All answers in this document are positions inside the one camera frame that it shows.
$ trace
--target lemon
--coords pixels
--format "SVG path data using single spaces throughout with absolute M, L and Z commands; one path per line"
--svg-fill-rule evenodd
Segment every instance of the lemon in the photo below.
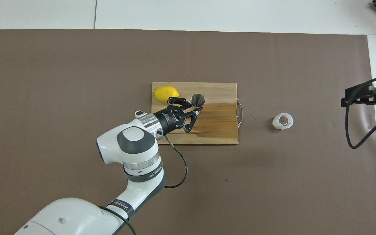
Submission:
M 159 102 L 167 104 L 169 97 L 178 97 L 179 93 L 173 86 L 161 86 L 153 92 L 153 96 Z

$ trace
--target roll of tape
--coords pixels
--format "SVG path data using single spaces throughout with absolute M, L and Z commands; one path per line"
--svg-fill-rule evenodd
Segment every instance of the roll of tape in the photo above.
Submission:
M 282 124 L 281 122 L 279 122 L 279 119 L 281 119 L 281 117 L 285 117 L 285 118 L 287 119 L 287 123 Z M 272 121 L 272 125 L 273 125 L 276 129 L 280 129 L 280 130 L 288 129 L 288 128 L 290 128 L 293 124 L 294 124 L 294 119 L 293 119 L 292 116 L 289 115 L 288 113 L 280 113 L 280 114 L 278 114 L 278 115 L 274 118 L 274 120 Z

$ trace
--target white table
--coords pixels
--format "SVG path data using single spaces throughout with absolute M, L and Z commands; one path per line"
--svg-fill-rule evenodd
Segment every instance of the white table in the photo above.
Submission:
M 366 34 L 376 77 L 369 0 L 0 0 L 0 29 L 127 28 Z

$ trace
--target brown paper sheet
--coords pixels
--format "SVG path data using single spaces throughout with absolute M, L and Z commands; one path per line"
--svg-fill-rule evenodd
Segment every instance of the brown paper sheet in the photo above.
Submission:
M 350 149 L 340 107 L 369 79 L 360 35 L 0 30 L 0 234 L 56 199 L 119 195 L 122 166 L 95 139 L 149 111 L 155 81 L 237 82 L 245 118 L 237 146 L 178 146 L 187 181 L 140 209 L 138 234 L 376 234 L 376 135 Z M 352 110 L 354 143 L 372 111 Z M 278 131 L 282 112 L 294 126 Z M 182 161 L 160 151 L 179 182 Z

